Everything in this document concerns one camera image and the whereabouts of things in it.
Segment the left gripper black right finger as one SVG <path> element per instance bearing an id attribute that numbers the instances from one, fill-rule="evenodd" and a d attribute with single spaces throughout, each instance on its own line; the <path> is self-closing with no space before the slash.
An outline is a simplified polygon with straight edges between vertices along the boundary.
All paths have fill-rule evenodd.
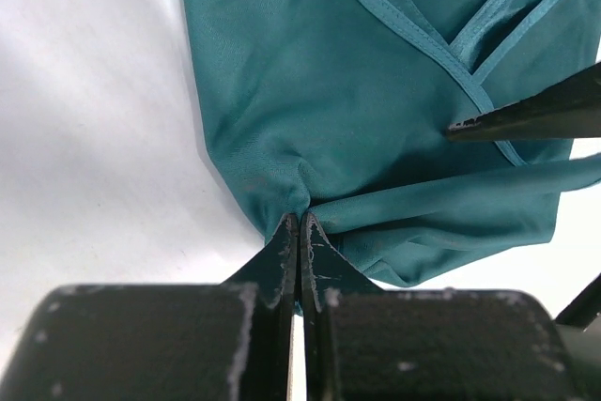
<path id="1" fill-rule="evenodd" d="M 514 290 L 386 291 L 300 227 L 311 400 L 572 400 L 576 377 L 546 310 Z"/>

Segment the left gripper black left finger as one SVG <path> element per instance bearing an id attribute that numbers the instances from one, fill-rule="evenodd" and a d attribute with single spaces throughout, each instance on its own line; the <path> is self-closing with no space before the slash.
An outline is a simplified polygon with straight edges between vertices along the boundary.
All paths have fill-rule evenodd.
<path id="1" fill-rule="evenodd" d="M 20 400 L 284 400 L 299 227 L 217 285 L 63 285 L 16 349 Z"/>

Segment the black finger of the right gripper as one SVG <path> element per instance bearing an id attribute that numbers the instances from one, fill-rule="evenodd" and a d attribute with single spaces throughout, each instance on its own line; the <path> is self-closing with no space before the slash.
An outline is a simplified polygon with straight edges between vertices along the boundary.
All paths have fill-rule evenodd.
<path id="1" fill-rule="evenodd" d="M 445 135 L 457 142 L 598 138 L 600 65 L 534 96 L 456 123 Z"/>

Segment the teal cloth napkin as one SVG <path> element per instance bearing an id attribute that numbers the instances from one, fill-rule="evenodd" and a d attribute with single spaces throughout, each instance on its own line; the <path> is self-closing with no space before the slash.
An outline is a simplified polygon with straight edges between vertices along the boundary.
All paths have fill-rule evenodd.
<path id="1" fill-rule="evenodd" d="M 549 242 L 600 160 L 445 129 L 594 63 L 600 0 L 183 0 L 212 162 L 272 236 L 313 213 L 365 275 L 412 286 Z"/>

